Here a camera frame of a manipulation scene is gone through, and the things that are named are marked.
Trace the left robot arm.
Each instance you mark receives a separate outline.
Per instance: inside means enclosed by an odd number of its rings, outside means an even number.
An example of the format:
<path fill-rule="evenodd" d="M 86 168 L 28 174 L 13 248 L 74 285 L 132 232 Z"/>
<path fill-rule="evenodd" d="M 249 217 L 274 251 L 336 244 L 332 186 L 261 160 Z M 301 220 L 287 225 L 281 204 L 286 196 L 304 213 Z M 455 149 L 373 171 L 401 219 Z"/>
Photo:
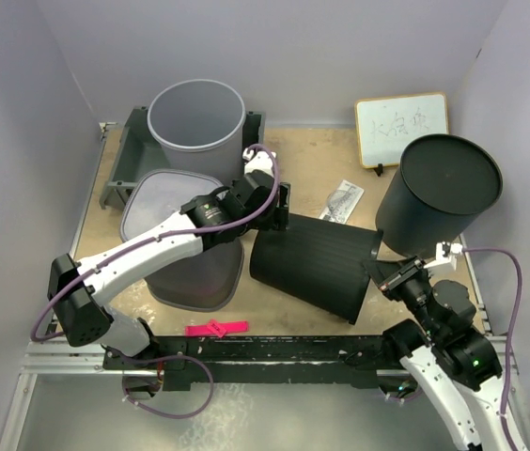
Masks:
<path fill-rule="evenodd" d="M 69 345 L 99 343 L 124 354 L 137 368 L 153 365 L 158 347 L 148 325 L 110 302 L 146 276 L 251 229 L 286 229 L 289 194 L 289 184 L 255 170 L 229 187 L 195 196 L 149 231 L 101 255 L 57 257 L 48 298 Z"/>

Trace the dark blue round bin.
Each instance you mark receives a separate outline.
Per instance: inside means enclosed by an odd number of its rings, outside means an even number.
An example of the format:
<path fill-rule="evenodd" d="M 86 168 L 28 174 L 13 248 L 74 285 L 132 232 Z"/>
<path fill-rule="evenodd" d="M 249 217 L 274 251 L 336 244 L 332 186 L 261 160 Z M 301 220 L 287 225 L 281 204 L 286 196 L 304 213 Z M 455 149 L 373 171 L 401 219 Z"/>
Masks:
<path fill-rule="evenodd" d="M 433 257 L 437 243 L 458 238 L 502 191 L 499 165 L 484 148 L 452 134 L 425 135 L 402 152 L 375 225 L 393 252 Z"/>

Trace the black round bin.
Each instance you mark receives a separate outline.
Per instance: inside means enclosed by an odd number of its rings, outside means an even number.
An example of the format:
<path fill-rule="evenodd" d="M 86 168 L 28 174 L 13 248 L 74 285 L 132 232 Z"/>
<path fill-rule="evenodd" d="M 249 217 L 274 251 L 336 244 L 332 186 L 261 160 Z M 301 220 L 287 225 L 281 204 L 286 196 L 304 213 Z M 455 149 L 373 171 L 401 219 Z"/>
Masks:
<path fill-rule="evenodd" d="M 291 214 L 286 230 L 257 233 L 249 272 L 353 325 L 370 280 L 365 262 L 381 244 L 379 231 Z"/>

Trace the grey ribbed square bin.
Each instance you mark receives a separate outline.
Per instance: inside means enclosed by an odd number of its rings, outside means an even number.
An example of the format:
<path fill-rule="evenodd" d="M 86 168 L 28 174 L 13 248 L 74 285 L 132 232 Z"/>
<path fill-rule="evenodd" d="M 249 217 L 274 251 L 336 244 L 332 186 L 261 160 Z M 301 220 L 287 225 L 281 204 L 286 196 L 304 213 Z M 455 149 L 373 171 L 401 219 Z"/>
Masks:
<path fill-rule="evenodd" d="M 222 183 L 215 178 L 180 170 L 155 170 L 133 190 L 119 227 L 128 241 L 166 220 L 193 197 L 208 194 Z M 160 303 L 184 310 L 211 312 L 226 306 L 242 274 L 240 241 L 221 244 L 196 257 L 177 261 L 147 276 L 148 290 Z"/>

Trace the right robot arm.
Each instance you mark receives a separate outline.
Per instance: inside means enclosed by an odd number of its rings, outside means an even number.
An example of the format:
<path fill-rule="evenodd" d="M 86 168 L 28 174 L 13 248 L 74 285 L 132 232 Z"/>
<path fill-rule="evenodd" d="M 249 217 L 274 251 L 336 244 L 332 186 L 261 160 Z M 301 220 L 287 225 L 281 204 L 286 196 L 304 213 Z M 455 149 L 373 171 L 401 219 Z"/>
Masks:
<path fill-rule="evenodd" d="M 387 299 L 404 303 L 412 318 L 383 332 L 383 360 L 403 367 L 440 414 L 459 450 L 524 450 L 508 405 L 510 376 L 490 340 L 474 325 L 467 287 L 452 280 L 454 253 L 430 262 L 368 259 L 364 266 Z"/>

